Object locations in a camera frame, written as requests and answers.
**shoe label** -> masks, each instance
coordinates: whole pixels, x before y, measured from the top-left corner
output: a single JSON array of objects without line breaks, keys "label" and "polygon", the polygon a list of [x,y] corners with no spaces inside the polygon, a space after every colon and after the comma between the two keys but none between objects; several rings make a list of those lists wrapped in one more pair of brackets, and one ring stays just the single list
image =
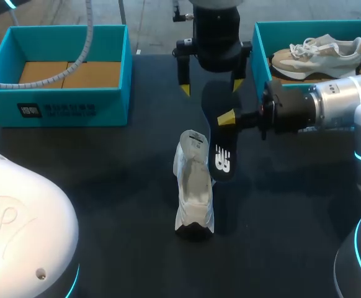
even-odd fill
[{"label": "shoe label", "polygon": [[219,171],[224,171],[225,173],[230,172],[230,162],[228,158],[230,158],[230,152],[216,145],[215,166]]},{"label": "shoe label", "polygon": [[23,118],[41,118],[42,113],[37,104],[17,104]]},{"label": "shoe label", "polygon": [[192,138],[192,146],[196,147],[198,149],[201,148],[200,144],[203,143],[203,140],[201,139],[201,136],[198,133],[193,133],[189,135],[189,138]]}]

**cable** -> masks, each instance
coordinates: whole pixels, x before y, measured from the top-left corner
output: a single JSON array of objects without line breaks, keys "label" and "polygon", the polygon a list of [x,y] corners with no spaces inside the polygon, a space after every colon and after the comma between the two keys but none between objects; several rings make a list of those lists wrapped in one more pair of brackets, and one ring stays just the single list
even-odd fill
[{"label": "cable", "polygon": [[89,53],[89,49],[91,47],[91,43],[92,43],[92,38],[94,35],[94,20],[93,20],[93,15],[92,15],[92,0],[86,0],[86,8],[87,8],[87,38],[86,38],[86,42],[84,44],[84,48],[82,49],[82,52],[79,56],[79,58],[77,58],[76,62],[74,62],[67,70],[65,70],[64,72],[53,76],[51,78],[48,79],[44,79],[42,81],[38,81],[38,82],[33,82],[33,83],[26,83],[26,84],[2,84],[0,83],[0,89],[32,89],[32,88],[38,88],[38,87],[42,87],[44,85],[48,85],[48,84],[52,84],[54,82],[57,82],[65,77],[67,77],[68,75],[70,75],[71,73],[74,73],[76,71],[76,69],[79,68],[79,66],[81,65],[81,63],[83,63],[83,61],[86,59],[88,53]]}]

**teal storage bin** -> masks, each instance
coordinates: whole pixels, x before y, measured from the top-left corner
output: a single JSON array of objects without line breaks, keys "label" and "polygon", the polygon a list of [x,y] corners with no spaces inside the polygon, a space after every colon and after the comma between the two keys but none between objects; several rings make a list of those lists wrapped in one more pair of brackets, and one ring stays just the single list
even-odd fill
[{"label": "teal storage bin", "polygon": [[[272,80],[267,57],[289,48],[290,44],[302,44],[306,38],[331,35],[338,40],[354,40],[361,37],[361,20],[309,20],[294,22],[258,22],[252,38],[251,65],[256,91],[262,97],[265,82]],[[285,88],[300,88],[306,92],[310,84],[284,84]]]},{"label": "teal storage bin", "polygon": [[[0,83],[18,83],[27,61],[75,61],[86,34],[86,26],[10,27],[0,46]],[[132,74],[127,26],[94,26],[86,61],[121,61],[118,88],[0,89],[0,126],[126,125]],[[33,115],[25,116],[22,108]]]}]

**shoe tongue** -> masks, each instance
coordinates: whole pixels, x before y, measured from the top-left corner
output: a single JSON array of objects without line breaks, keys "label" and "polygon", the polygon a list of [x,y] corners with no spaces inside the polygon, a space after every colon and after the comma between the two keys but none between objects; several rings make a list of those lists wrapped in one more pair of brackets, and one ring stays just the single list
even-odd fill
[{"label": "shoe tongue", "polygon": [[329,43],[327,45],[322,45],[320,47],[318,47],[319,51],[325,50],[327,48],[334,48],[335,52],[339,54],[339,46],[336,43]]},{"label": "shoe tongue", "polygon": [[206,163],[208,159],[208,141],[201,133],[194,130],[186,130],[180,136],[180,147],[186,158]]}]

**shoe lace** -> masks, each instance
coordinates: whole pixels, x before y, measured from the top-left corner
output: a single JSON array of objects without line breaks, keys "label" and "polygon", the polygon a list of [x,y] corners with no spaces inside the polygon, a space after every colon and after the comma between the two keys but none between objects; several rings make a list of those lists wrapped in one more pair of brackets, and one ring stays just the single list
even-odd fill
[{"label": "shoe lace", "polygon": [[314,55],[318,52],[318,47],[316,46],[316,43],[312,43],[311,45],[309,42],[314,40],[314,38],[307,38],[303,45],[294,45],[290,44],[290,50],[292,56],[294,56],[296,59],[299,59],[303,55]]}]

